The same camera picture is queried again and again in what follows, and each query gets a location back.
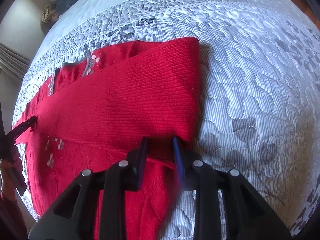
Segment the red knitted sweater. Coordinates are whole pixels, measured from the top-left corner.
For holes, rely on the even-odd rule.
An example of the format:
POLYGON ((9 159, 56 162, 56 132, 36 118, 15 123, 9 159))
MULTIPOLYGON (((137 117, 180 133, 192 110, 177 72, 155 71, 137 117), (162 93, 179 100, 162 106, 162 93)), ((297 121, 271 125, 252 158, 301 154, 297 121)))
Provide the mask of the red knitted sweater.
POLYGON ((174 201, 172 140, 194 145, 200 107, 200 45, 194 37, 132 41, 63 66, 27 103, 37 123, 25 144, 34 210, 43 215, 84 169, 100 172, 148 139, 142 188, 125 194, 128 239, 157 239, 174 201))

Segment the dark blue folded clothes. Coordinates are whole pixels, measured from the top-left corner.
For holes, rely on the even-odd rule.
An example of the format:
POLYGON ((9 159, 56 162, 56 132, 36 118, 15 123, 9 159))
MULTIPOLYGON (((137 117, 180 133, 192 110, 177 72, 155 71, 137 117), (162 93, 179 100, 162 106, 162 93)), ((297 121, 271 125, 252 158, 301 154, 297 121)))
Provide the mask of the dark blue folded clothes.
POLYGON ((56 12, 59 16, 64 14, 77 0, 59 0, 56 4, 56 12))

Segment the grey window curtain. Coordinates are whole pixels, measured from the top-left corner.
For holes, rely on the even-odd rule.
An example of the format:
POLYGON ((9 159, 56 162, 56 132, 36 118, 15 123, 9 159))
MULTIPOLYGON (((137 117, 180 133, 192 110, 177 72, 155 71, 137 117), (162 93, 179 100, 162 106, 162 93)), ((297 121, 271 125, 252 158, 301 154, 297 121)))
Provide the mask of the grey window curtain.
POLYGON ((13 80, 17 82, 22 81, 29 68, 30 61, 3 44, 0 47, 0 58, 1 70, 13 80))

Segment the patterned fabric pile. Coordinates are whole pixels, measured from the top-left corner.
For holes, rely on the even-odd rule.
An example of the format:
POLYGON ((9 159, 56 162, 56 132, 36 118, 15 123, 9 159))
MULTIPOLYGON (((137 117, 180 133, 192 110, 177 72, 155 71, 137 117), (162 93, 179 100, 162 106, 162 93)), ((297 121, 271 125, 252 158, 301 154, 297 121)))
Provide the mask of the patterned fabric pile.
POLYGON ((49 0, 49 3, 45 6, 42 11, 41 21, 44 23, 55 23, 59 19, 59 14, 57 12, 56 6, 60 0, 49 0))

